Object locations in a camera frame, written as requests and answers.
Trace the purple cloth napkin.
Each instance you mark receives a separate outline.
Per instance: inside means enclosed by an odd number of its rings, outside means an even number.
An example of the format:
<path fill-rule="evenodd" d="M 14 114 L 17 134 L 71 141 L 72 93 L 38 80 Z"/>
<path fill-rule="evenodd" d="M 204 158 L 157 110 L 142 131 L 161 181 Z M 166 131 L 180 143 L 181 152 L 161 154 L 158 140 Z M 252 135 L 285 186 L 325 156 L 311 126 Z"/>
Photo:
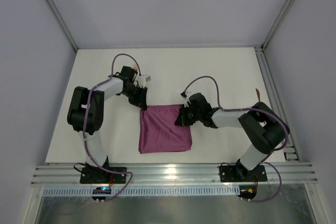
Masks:
<path fill-rule="evenodd" d="M 185 152 L 192 147 L 190 127 L 176 126 L 180 105 L 153 105 L 140 111 L 141 154 Z"/>

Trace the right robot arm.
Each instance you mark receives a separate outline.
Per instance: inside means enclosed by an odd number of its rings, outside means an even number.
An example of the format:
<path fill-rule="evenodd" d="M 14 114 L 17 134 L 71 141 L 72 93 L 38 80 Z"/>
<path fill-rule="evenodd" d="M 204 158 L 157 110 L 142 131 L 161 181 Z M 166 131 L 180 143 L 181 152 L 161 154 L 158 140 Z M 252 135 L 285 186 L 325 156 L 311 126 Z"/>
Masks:
<path fill-rule="evenodd" d="M 289 142 L 289 127 L 263 102 L 250 108 L 223 109 L 211 107 L 201 93 L 187 95 L 182 92 L 181 96 L 185 103 L 180 106 L 176 126 L 201 122 L 208 128 L 235 127 L 245 131 L 251 145 L 235 164 L 234 174 L 239 180 L 252 178 L 260 163 Z"/>

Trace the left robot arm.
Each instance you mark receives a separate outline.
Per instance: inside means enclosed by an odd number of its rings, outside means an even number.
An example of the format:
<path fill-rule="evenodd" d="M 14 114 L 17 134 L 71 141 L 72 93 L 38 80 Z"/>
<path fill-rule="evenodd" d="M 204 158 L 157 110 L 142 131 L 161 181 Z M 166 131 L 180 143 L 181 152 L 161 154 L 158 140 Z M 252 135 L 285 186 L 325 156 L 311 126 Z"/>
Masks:
<path fill-rule="evenodd" d="M 89 171 L 113 173 L 100 137 L 105 102 L 116 95 L 123 95 L 128 98 L 131 105 L 146 110 L 148 91 L 146 84 L 150 80 L 150 76 L 142 75 L 139 71 L 124 66 L 120 72 L 111 74 L 107 80 L 96 84 L 91 89 L 81 86 L 74 89 L 67 123 L 81 135 L 87 155 L 86 168 Z"/>

